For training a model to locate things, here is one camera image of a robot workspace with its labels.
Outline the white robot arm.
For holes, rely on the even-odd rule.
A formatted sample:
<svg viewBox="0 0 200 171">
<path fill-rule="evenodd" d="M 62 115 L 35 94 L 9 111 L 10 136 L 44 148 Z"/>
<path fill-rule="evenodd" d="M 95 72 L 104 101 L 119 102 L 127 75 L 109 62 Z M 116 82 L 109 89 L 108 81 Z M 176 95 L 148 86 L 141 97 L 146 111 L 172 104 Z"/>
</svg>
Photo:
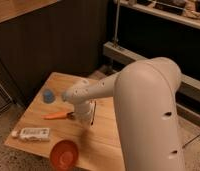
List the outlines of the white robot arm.
<svg viewBox="0 0 200 171">
<path fill-rule="evenodd" d="M 157 57 L 133 62 L 95 84 L 79 82 L 63 93 L 75 113 L 88 101 L 112 97 L 126 171 L 185 171 L 175 94 L 181 70 Z"/>
</svg>

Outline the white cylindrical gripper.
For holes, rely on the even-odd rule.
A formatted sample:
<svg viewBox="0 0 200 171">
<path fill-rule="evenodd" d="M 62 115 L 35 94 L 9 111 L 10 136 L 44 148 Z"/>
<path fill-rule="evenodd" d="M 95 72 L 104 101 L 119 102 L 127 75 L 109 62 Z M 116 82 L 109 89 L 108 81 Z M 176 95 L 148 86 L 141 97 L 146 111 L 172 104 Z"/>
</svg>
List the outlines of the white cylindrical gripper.
<svg viewBox="0 0 200 171">
<path fill-rule="evenodd" d="M 85 101 L 74 106 L 74 113 L 80 122 L 91 122 L 94 111 L 94 103 Z"/>
</svg>

